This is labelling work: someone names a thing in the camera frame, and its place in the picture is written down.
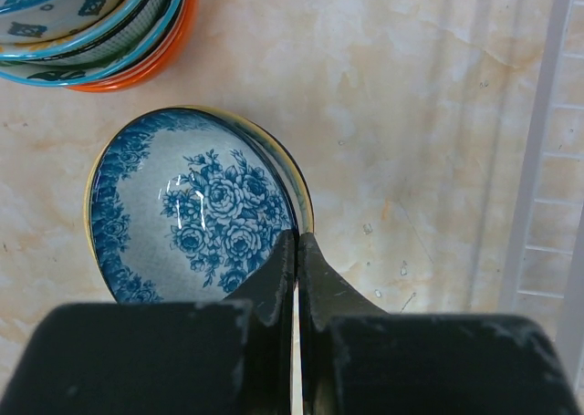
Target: stacked bowls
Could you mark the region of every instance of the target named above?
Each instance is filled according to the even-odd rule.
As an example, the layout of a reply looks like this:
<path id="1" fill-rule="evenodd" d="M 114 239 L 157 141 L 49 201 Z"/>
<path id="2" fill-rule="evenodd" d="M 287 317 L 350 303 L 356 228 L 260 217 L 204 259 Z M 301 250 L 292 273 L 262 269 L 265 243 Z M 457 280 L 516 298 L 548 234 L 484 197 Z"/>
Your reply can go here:
<path id="1" fill-rule="evenodd" d="M 81 91 L 127 88 L 183 47 L 197 0 L 0 0 L 0 77 Z"/>

